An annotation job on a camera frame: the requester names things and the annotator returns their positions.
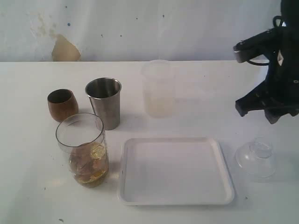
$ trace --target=plastic tray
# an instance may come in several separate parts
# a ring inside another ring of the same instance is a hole
[[[223,205],[234,196],[214,139],[129,139],[124,145],[118,198],[125,205]]]

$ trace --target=brown liquid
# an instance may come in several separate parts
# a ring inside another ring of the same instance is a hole
[[[93,142],[73,148],[69,165],[78,183],[90,188],[96,187],[103,182],[109,171],[106,147]]]

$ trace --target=white table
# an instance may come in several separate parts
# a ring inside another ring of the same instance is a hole
[[[298,223],[299,117],[270,125],[263,111],[241,118],[235,100],[264,78],[265,68],[234,61],[173,62],[177,75],[176,114],[152,119],[143,110],[143,62],[0,63],[0,223]],[[121,124],[107,131],[110,174],[87,189],[75,182],[55,138],[58,125],[47,95],[71,89],[81,112],[92,112],[85,85],[98,77],[122,83]],[[216,138],[236,190],[228,206],[126,207],[116,196],[121,146],[138,137]],[[279,167],[264,181],[242,175],[234,153],[256,136],[269,136]]]

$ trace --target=glass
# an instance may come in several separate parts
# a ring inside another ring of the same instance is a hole
[[[145,111],[154,118],[170,116],[175,106],[175,78],[171,65],[154,60],[142,68]]]
[[[62,121],[56,138],[74,179],[96,187],[108,173],[108,153],[102,120],[91,113],[79,113]]]
[[[245,172],[254,177],[269,177],[276,170],[273,145],[265,138],[256,138],[240,147],[235,159]]]

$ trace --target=wooden cup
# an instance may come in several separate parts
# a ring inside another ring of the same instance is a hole
[[[78,103],[72,91],[55,90],[48,95],[48,107],[52,118],[61,122],[79,112]]]

